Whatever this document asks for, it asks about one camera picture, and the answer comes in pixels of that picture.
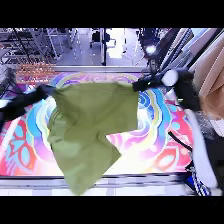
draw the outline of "light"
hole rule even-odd
[[[156,51],[156,47],[154,45],[147,46],[145,51],[148,55],[152,55]]]

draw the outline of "beige cloth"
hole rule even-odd
[[[190,68],[195,71],[194,85],[203,102],[203,110],[215,118],[224,118],[224,33]]]

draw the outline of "olive green garment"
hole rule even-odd
[[[48,141],[67,184],[81,195],[120,157],[106,135],[137,129],[138,93],[131,84],[83,83],[53,97]]]

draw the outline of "psychedelic patterned surface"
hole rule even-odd
[[[83,82],[128,82],[140,74],[61,73],[51,85],[65,86]],[[185,148],[168,136],[172,130],[184,143],[192,145],[191,129],[184,112],[164,100],[159,89],[139,93],[138,127],[129,133],[107,136],[122,157],[106,174],[184,172],[190,163]],[[28,113],[8,122],[0,135],[0,175],[61,176],[47,142],[47,123],[56,104],[52,97],[28,108]]]

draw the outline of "gray floor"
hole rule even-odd
[[[126,28],[124,35],[124,28],[112,28],[107,31],[111,38],[116,39],[116,47],[108,48],[107,50],[107,66],[134,66],[143,56],[140,45],[137,42],[137,35],[135,29]],[[78,28],[75,40],[73,42],[73,49],[69,49],[66,37],[62,37],[62,45],[64,53],[56,62],[57,65],[76,65],[76,66],[101,66],[100,44],[94,43],[90,48],[89,28]],[[124,50],[124,40],[126,36],[126,53]],[[139,66],[146,66],[146,60],[143,59],[138,64]]]

